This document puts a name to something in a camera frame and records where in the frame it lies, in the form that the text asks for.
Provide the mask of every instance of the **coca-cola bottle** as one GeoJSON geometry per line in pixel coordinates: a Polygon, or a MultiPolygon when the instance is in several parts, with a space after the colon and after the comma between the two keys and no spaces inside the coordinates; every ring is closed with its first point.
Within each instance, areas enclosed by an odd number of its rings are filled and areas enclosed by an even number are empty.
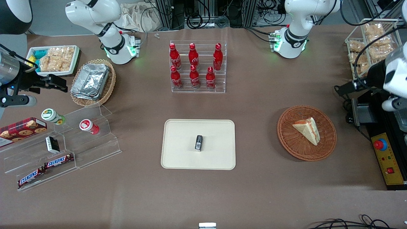
{"type": "Polygon", "coordinates": [[[191,65],[195,65],[196,68],[198,69],[199,68],[199,55],[198,55],[198,52],[195,50],[195,44],[194,43],[189,44],[188,57],[189,57],[189,63],[191,65]]]}
{"type": "Polygon", "coordinates": [[[174,89],[179,90],[184,86],[181,81],[181,76],[174,65],[171,66],[171,80],[173,82],[174,89]]]}
{"type": "Polygon", "coordinates": [[[201,87],[201,83],[199,82],[199,73],[197,72],[197,67],[195,65],[191,65],[191,72],[189,73],[189,77],[191,78],[193,89],[198,89],[201,87]]]}
{"type": "Polygon", "coordinates": [[[208,73],[206,74],[206,88],[210,91],[215,90],[215,73],[213,68],[208,67],[208,73]]]}
{"type": "Polygon", "coordinates": [[[223,61],[223,53],[222,53],[222,46],[220,43],[215,45],[215,52],[213,53],[213,68],[216,71],[219,71],[222,67],[223,61]]]}
{"type": "Polygon", "coordinates": [[[171,63],[177,68],[181,68],[181,57],[179,55],[179,52],[175,48],[175,44],[171,43],[170,44],[170,58],[171,58],[171,63]]]}

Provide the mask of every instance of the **aluminum foil container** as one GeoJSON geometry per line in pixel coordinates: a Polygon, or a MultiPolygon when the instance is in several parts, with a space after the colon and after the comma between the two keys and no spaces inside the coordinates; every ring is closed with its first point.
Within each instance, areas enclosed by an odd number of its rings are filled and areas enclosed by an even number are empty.
{"type": "Polygon", "coordinates": [[[72,95],[81,99],[99,99],[108,74],[109,67],[104,64],[86,64],[71,88],[72,95]]]}

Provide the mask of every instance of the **yellow control panel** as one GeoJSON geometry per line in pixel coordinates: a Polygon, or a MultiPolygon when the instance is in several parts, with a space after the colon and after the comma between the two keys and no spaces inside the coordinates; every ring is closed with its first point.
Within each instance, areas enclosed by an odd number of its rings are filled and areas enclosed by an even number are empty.
{"type": "Polygon", "coordinates": [[[400,169],[394,158],[392,148],[386,133],[379,134],[371,138],[377,160],[383,173],[387,185],[403,185],[404,180],[400,169]]]}

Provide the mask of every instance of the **red button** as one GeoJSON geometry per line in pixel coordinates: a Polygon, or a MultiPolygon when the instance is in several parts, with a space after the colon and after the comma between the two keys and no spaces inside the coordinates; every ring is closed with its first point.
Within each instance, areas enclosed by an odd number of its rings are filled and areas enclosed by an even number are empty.
{"type": "Polygon", "coordinates": [[[381,149],[383,149],[383,147],[384,147],[383,142],[380,141],[380,140],[375,141],[375,142],[373,143],[373,145],[374,145],[374,147],[375,147],[376,149],[378,149],[378,150],[381,150],[381,149]]]}
{"type": "Polygon", "coordinates": [[[393,168],[387,168],[387,173],[394,173],[394,169],[393,168]]]}

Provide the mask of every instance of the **white bag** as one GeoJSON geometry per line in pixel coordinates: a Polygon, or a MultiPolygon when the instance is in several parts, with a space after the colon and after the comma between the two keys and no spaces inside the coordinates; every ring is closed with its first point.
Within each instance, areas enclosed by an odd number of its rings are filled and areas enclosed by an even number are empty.
{"type": "Polygon", "coordinates": [[[125,29],[137,29],[140,32],[151,32],[162,27],[159,19],[159,12],[155,7],[155,2],[144,1],[137,3],[122,3],[122,26],[125,29]]]}

